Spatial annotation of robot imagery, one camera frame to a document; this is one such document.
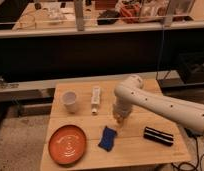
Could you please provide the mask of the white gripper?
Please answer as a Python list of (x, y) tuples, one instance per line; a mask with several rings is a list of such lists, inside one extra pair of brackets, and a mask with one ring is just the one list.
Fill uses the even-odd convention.
[(124, 100), (117, 99), (113, 104), (113, 115), (118, 124), (122, 124), (132, 112), (132, 105)]

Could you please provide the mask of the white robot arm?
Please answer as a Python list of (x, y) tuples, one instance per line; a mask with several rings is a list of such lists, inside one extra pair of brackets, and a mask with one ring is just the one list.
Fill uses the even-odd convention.
[(131, 75), (118, 83), (114, 94), (113, 116), (118, 123), (122, 123), (136, 105), (204, 135), (204, 104), (145, 91), (139, 75)]

